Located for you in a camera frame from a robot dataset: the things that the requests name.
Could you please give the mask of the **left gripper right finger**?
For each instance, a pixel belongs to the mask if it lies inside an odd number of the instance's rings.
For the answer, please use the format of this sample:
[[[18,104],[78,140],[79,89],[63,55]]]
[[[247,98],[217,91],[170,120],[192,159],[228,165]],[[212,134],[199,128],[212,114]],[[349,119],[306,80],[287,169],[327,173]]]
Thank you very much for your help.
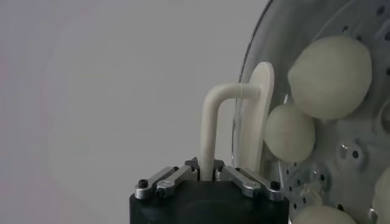
[[[270,201],[282,201],[283,192],[278,181],[269,181],[249,169],[226,166],[222,160],[214,162],[215,192],[222,197],[233,198],[241,194],[247,198],[266,197]]]

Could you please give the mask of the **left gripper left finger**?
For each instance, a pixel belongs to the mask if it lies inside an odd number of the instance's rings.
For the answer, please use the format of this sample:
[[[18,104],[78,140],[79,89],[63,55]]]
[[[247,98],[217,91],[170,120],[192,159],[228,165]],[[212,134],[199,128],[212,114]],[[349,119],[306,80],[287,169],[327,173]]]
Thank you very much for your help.
[[[185,161],[181,167],[164,167],[150,178],[138,181],[135,186],[135,198],[147,200],[153,196],[170,197],[184,181],[197,181],[198,173],[197,158]]]

